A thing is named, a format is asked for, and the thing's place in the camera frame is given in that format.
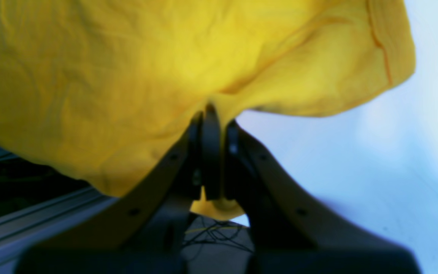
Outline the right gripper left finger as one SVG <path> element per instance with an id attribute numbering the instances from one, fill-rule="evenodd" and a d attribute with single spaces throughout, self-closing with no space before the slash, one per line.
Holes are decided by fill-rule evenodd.
<path id="1" fill-rule="evenodd" d="M 181 243 L 201 193 L 203 113 L 125 197 L 24 252 L 17 274 L 186 274 Z"/>

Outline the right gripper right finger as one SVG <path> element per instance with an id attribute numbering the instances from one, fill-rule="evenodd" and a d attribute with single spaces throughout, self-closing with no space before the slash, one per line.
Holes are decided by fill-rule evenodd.
<path id="1" fill-rule="evenodd" d="M 236 121 L 208 105 L 200 126 L 207 201 L 236 201 L 254 253 L 247 274 L 419 274 L 412 252 L 340 217 L 281 167 Z"/>

